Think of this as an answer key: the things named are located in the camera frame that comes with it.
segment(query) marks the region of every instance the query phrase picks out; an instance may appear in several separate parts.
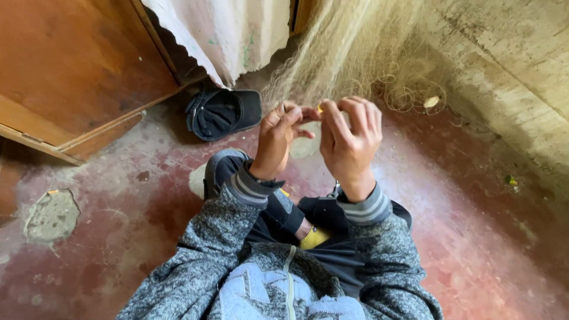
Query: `black cap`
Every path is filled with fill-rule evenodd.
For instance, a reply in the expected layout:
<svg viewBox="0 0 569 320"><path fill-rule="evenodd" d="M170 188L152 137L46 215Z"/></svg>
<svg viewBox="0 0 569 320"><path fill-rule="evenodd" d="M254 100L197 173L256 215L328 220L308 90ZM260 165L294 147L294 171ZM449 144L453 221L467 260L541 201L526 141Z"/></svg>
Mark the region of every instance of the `black cap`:
<svg viewBox="0 0 569 320"><path fill-rule="evenodd" d="M245 130L261 122L261 96L255 90L202 89L189 102L188 130L205 141Z"/></svg>

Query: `concrete floor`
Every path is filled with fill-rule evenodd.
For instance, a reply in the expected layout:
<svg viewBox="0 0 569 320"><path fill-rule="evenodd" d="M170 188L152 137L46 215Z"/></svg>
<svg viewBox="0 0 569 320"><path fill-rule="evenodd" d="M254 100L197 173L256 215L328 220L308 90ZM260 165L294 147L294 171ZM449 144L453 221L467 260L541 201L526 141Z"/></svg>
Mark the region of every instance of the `concrete floor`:
<svg viewBox="0 0 569 320"><path fill-rule="evenodd" d="M277 55L238 86L261 89L282 60ZM150 108L81 167L27 151L39 160L17 185L20 219L0 229L0 318L113 318L148 272L174 253L203 203L189 190L189 174L227 147L254 154L258 133L199 142L180 112L188 98L182 93ZM449 110L431 117L382 111L384 141L374 172L413 215L428 275L423 285L445 317L569 319L567 203L541 188L499 137ZM519 192L504 183L507 174ZM327 194L334 181L318 153L292 159L283 177L284 189L300 196ZM81 210L77 227L65 240L27 243L31 206L57 188L73 192Z"/></svg>

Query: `wooden door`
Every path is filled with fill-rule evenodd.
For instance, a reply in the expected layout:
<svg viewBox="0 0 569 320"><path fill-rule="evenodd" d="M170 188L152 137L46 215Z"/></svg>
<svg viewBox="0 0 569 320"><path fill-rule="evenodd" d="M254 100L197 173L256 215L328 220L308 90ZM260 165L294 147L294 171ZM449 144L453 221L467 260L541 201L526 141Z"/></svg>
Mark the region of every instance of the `wooden door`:
<svg viewBox="0 0 569 320"><path fill-rule="evenodd" d="M178 90L129 0L0 1L0 46L0 124L55 150Z"/></svg>

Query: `concrete wall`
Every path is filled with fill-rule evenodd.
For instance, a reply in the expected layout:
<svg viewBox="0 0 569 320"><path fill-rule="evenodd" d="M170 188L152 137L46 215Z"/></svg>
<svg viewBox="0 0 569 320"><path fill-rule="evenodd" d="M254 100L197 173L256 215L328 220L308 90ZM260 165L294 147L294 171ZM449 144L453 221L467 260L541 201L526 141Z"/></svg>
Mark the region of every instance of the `concrete wall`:
<svg viewBox="0 0 569 320"><path fill-rule="evenodd" d="M569 0L446 0L432 8L427 29L451 73L443 81L448 104L552 177L569 177Z"/></svg>

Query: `gray knit jacket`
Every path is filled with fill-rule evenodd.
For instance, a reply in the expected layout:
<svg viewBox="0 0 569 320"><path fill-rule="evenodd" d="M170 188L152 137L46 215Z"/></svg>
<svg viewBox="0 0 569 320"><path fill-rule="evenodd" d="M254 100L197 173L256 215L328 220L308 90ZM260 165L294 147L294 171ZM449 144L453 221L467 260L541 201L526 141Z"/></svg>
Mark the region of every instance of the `gray knit jacket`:
<svg viewBox="0 0 569 320"><path fill-rule="evenodd" d="M365 265L359 301L315 258L288 244L244 243L273 188L241 167L188 224L176 254L153 270L117 319L442 319L406 222L376 185L339 202Z"/></svg>

